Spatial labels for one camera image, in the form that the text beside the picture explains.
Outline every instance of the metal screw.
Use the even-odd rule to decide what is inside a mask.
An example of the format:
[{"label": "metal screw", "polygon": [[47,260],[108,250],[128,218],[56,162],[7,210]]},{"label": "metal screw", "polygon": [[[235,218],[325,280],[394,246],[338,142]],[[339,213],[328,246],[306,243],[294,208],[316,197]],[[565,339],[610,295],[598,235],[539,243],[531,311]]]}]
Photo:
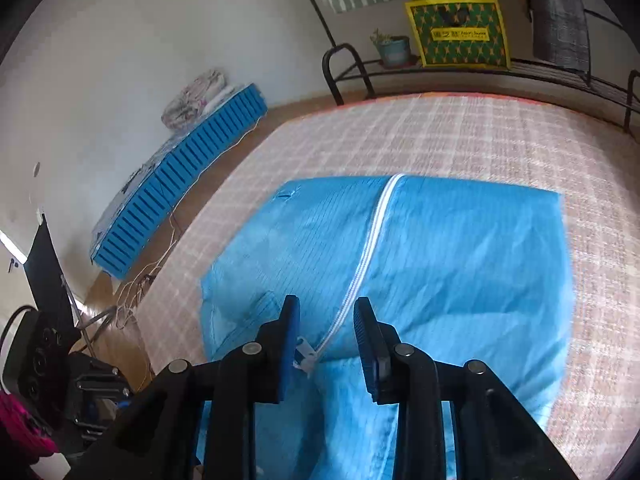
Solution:
[{"label": "metal screw", "polygon": [[176,359],[169,363],[169,371],[172,374],[181,374],[189,366],[188,362],[184,359]]},{"label": "metal screw", "polygon": [[473,374],[484,374],[486,371],[486,365],[482,361],[478,361],[477,359],[473,359],[466,364],[466,367],[469,368],[469,371]]},{"label": "metal screw", "polygon": [[398,355],[409,357],[412,353],[414,353],[415,348],[407,343],[398,343],[396,346],[394,346],[394,350]]},{"label": "metal screw", "polygon": [[255,341],[251,341],[242,347],[242,352],[247,355],[256,355],[262,352],[262,345]]}]

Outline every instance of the blue pillowcase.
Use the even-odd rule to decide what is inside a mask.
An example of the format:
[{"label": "blue pillowcase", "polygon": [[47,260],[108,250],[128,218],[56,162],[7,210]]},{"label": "blue pillowcase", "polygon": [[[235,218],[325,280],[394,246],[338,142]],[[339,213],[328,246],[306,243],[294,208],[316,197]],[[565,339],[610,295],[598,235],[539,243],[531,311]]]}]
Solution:
[{"label": "blue pillowcase", "polygon": [[[353,296],[434,360],[487,362],[544,427],[573,306],[561,198],[418,176],[289,182],[202,279],[207,357],[252,340],[287,294],[300,298],[300,336],[322,355],[303,363],[309,375],[294,370],[283,403],[256,406],[260,478],[391,477],[397,407],[366,391]],[[445,424],[452,477],[446,411]],[[203,446],[204,429],[200,459]]]}]

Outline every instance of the white zipper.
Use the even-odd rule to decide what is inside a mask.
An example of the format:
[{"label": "white zipper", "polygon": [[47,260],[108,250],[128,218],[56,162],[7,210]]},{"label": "white zipper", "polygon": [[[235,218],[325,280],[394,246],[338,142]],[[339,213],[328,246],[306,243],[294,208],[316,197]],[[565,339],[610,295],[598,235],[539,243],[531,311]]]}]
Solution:
[{"label": "white zipper", "polygon": [[376,205],[376,212],[373,215],[371,228],[369,229],[369,233],[367,234],[367,240],[365,241],[364,249],[362,251],[362,254],[360,255],[360,261],[358,262],[358,266],[356,267],[356,273],[351,280],[351,283],[349,284],[347,293],[344,295],[340,310],[338,311],[334,322],[329,327],[329,332],[327,332],[327,334],[324,336],[324,339],[318,346],[315,354],[306,356],[300,363],[300,368],[307,373],[311,372],[311,370],[314,368],[314,365],[316,364],[316,361],[318,361],[322,357],[322,354],[324,353],[327,345],[331,342],[331,339],[338,332],[338,330],[340,330],[340,328],[344,325],[344,321],[347,319],[349,312],[353,308],[353,303],[358,297],[358,292],[360,291],[360,287],[362,286],[362,282],[364,281],[364,277],[367,273],[367,269],[369,269],[369,264],[371,263],[371,259],[373,257],[373,251],[375,250],[378,243],[380,230],[382,229],[382,224],[385,220],[386,208],[389,205],[389,200],[391,199],[391,195],[394,192],[396,184],[402,177],[404,177],[404,173],[395,174],[388,180],[384,189],[382,190],[382,195],[380,195],[378,204]]}]

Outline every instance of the bed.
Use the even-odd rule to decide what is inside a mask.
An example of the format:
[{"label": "bed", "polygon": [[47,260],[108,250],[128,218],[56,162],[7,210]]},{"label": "bed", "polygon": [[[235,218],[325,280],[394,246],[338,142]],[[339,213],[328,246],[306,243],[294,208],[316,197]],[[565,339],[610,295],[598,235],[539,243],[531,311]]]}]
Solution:
[{"label": "bed", "polygon": [[289,121],[211,197],[142,301],[153,370],[204,361],[200,278],[287,180],[404,172],[554,190],[564,196],[575,309],[546,432],[581,479],[605,478],[640,428],[639,162],[640,146],[615,126],[506,96],[415,94]]}]

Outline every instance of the white wall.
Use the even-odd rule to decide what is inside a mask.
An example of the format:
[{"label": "white wall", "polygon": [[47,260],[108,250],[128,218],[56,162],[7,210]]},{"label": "white wall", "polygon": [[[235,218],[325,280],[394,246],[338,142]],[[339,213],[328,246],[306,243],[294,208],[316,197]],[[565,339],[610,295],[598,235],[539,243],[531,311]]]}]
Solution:
[{"label": "white wall", "polygon": [[[518,0],[500,2],[512,55],[530,57]],[[402,2],[325,12],[365,58],[373,29],[410,33]],[[44,0],[0,66],[0,229],[28,252],[43,206],[82,298],[98,273],[90,231],[168,137],[159,117],[170,98],[212,66],[255,81],[270,105],[324,94],[328,46],[307,0]]]}]

